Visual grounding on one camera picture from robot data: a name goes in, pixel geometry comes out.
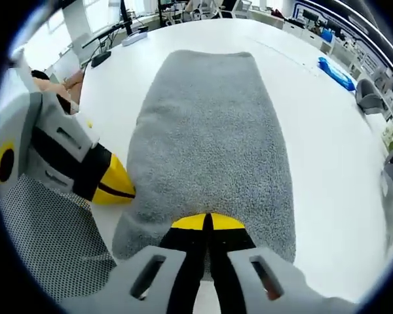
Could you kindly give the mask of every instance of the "white cabinet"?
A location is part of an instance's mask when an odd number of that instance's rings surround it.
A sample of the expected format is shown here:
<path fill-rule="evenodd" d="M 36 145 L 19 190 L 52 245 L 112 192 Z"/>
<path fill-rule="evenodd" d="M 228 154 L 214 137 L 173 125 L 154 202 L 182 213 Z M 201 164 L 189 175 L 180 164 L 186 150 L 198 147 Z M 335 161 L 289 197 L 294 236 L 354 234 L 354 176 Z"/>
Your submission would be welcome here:
<path fill-rule="evenodd" d="M 282 28 L 283 31 L 286 31 L 287 33 L 293 34 L 296 37 L 301 37 L 301 34 L 303 32 L 303 28 L 295 26 L 291 23 L 284 23 L 284 27 Z"/>
<path fill-rule="evenodd" d="M 307 29 L 302 31 L 301 39 L 312 46 L 315 46 L 317 49 L 321 49 L 322 47 L 323 39 Z"/>
<path fill-rule="evenodd" d="M 278 29 L 282 29 L 285 25 L 283 19 L 272 16 L 264 11 L 249 10 L 249 13 L 252 20 L 274 26 Z"/>

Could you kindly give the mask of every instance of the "gray fabric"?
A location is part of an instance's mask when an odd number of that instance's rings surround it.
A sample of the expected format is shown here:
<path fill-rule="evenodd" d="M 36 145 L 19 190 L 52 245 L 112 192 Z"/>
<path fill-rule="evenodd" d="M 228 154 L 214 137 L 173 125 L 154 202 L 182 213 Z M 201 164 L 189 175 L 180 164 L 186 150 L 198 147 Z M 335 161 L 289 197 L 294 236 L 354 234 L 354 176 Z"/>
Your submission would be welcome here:
<path fill-rule="evenodd" d="M 141 108 L 127 168 L 136 198 L 113 238 L 117 258 L 158 245 L 181 217 L 215 212 L 294 261 L 286 146 L 249 53 L 170 54 Z"/>

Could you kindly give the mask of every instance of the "computer monitor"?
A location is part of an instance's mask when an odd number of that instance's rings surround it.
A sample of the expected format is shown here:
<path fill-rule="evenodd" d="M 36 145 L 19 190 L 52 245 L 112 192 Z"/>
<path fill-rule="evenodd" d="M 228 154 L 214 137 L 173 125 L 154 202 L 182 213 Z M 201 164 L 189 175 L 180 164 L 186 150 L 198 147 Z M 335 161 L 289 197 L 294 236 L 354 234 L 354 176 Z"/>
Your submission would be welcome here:
<path fill-rule="evenodd" d="M 174 0 L 159 0 L 159 10 L 170 8 L 174 4 Z"/>
<path fill-rule="evenodd" d="M 341 26 L 339 26 L 338 24 L 336 24 L 335 22 L 333 22 L 331 20 L 327 21 L 326 28 L 333 30 L 336 35 L 341 34 Z"/>
<path fill-rule="evenodd" d="M 308 10 L 303 11 L 303 17 L 305 17 L 307 20 L 313 21 L 313 22 L 317 22 L 317 20 L 319 19 L 319 15 L 317 15 L 315 13 L 311 13 Z"/>
<path fill-rule="evenodd" d="M 123 27 L 126 30 L 126 34 L 127 35 L 131 35 L 132 34 L 132 30 L 131 30 L 131 15 L 126 11 L 126 7 L 125 7 L 125 0 L 121 0 L 121 16 L 122 16 L 122 21 L 124 22 Z"/>

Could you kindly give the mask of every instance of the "office chair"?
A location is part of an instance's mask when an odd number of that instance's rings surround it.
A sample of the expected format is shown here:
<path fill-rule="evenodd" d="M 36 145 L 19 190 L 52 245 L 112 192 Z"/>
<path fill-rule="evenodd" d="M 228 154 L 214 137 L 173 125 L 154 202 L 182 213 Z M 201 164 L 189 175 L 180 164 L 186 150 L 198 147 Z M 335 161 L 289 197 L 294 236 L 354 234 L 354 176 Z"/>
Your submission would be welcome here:
<path fill-rule="evenodd" d="M 219 12 L 222 18 L 248 18 L 249 8 L 252 2 L 249 0 L 224 0 Z"/>
<path fill-rule="evenodd" d="M 357 105 L 365 114 L 383 112 L 383 100 L 377 93 L 374 84 L 366 78 L 358 82 L 355 99 Z"/>
<path fill-rule="evenodd" d="M 215 0 L 193 0 L 192 20 L 209 20 L 217 14 L 219 7 Z"/>

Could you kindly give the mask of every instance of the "white table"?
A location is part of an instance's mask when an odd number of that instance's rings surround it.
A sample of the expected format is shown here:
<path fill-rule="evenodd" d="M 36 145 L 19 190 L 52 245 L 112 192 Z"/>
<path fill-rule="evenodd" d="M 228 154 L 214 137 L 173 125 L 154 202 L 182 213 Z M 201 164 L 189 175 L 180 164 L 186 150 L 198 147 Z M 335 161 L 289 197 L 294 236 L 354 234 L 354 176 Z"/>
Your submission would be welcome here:
<path fill-rule="evenodd" d="M 254 56 L 288 150 L 295 265 L 319 293 L 358 302 L 384 265 L 383 117 L 363 119 L 354 94 L 317 68 L 324 55 L 293 35 L 253 20 L 179 24 L 115 47 L 108 60 L 86 71 L 80 108 L 101 144 L 124 163 L 144 97 L 163 61 L 179 49 Z M 122 209 L 92 206 L 109 251 Z"/>
<path fill-rule="evenodd" d="M 282 29 L 286 23 L 283 18 L 273 16 L 270 12 L 266 12 L 264 10 L 250 9 L 249 14 L 251 14 L 251 18 L 254 20 L 266 23 L 279 29 Z"/>

